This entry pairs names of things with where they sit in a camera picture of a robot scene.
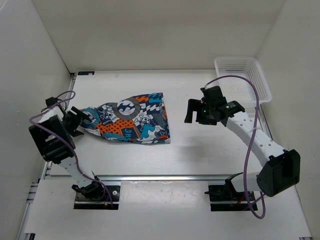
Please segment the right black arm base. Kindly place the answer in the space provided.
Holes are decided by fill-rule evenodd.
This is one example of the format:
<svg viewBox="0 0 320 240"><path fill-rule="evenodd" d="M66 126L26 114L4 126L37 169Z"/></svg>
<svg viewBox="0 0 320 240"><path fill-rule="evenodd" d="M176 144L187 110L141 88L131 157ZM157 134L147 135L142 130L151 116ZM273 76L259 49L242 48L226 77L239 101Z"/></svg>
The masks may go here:
<svg viewBox="0 0 320 240"><path fill-rule="evenodd" d="M209 196L211 212L250 211L244 192L229 193L224 185L209 185L204 194Z"/></svg>

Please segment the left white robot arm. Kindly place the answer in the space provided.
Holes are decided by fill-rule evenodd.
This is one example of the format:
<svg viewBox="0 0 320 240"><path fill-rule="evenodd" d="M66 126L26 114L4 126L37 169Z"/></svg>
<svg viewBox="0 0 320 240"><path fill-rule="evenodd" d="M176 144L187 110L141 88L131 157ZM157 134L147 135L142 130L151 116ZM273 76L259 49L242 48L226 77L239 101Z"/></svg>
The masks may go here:
<svg viewBox="0 0 320 240"><path fill-rule="evenodd" d="M74 191L86 199L100 201L106 195L105 188L97 176L80 169L73 141L73 137L84 134L78 127L88 123L91 117L74 106L67 110L63 102L58 97L46 99L46 108L38 116L40 120L34 122L37 117L32 117L28 130L42 158L64 168L73 177L76 184L71 188Z"/></svg>

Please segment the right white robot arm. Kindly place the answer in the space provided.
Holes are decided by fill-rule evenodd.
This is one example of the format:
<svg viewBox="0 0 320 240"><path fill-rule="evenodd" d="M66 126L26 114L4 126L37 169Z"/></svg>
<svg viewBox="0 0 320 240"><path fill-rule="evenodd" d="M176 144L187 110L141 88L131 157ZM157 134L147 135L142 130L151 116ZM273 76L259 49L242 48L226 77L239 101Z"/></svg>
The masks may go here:
<svg viewBox="0 0 320 240"><path fill-rule="evenodd" d="M245 191L273 197L299 183L301 156L296 150L286 150L257 128L245 108L235 100L228 102L220 87L203 87L201 91L202 99L188 100L185 123L192 123L194 112L199 124L222 123L247 145L248 152L255 155L262 167L260 172L228 177L224 185L227 198L236 200Z"/></svg>

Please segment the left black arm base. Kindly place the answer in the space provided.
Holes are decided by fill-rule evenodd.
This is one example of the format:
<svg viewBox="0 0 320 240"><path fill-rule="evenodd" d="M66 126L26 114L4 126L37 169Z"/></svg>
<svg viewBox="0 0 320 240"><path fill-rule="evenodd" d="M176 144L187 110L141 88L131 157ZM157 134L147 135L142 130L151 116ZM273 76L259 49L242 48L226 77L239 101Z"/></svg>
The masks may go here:
<svg viewBox="0 0 320 240"><path fill-rule="evenodd" d="M93 198L86 198L80 192L75 194L73 208L75 210L118 210L121 186L107 185L111 198L107 193L99 193Z"/></svg>

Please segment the colourful patterned shorts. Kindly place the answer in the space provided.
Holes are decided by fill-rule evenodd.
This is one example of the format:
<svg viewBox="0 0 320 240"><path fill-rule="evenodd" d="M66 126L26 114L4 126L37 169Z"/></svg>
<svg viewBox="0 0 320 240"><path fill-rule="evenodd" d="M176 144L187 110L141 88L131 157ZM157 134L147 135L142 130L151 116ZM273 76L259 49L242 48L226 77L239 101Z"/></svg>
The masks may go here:
<svg viewBox="0 0 320 240"><path fill-rule="evenodd" d="M82 110L80 126L98 137L124 143L167 144L171 141L163 93L141 94Z"/></svg>

